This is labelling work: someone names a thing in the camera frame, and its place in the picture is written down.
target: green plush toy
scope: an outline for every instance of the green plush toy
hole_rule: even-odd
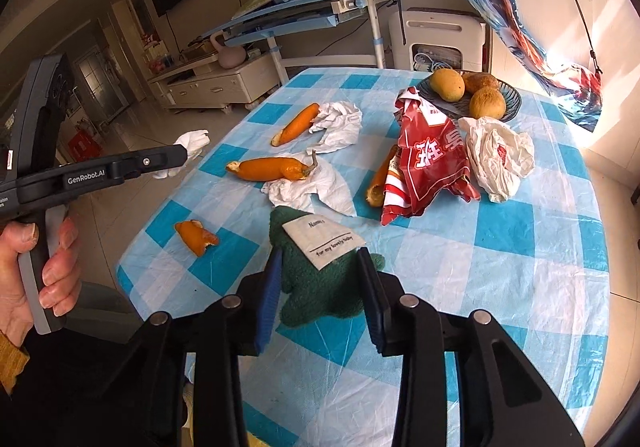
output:
[[[318,270],[282,228],[283,223],[307,214],[284,206],[271,211],[269,240],[282,249],[282,291],[290,294],[280,312],[280,321],[290,328],[324,315],[344,319],[362,312],[356,251],[351,250]],[[378,270],[385,267],[382,255],[372,253],[371,258]]]

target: white cabinet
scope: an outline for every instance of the white cabinet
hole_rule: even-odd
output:
[[[225,107],[247,104],[278,84],[278,74],[268,54],[223,70],[214,62],[211,72],[168,84],[172,77],[156,77],[152,83],[158,101],[166,109]]]

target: sleeve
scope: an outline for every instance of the sleeve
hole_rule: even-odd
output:
[[[0,383],[8,395],[14,389],[15,379],[29,360],[29,355],[14,346],[0,333]]]

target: fingernail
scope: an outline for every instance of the fingernail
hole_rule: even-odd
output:
[[[45,286],[49,286],[51,284],[51,269],[45,267],[44,270],[42,270],[42,282],[45,284]]]
[[[62,237],[60,237],[60,248],[61,249],[68,249],[76,240],[76,238],[78,237],[78,231],[74,228],[71,231],[66,231],[64,234],[62,234]]]
[[[40,296],[40,306],[44,309],[51,308],[53,306],[53,300],[49,294]]]
[[[37,235],[38,226],[35,223],[30,223],[22,230],[22,241],[24,243],[34,241]]]

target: door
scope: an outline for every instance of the door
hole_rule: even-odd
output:
[[[113,120],[129,103],[122,90],[110,78],[106,62],[97,46],[76,61],[92,96],[100,104],[107,122]]]

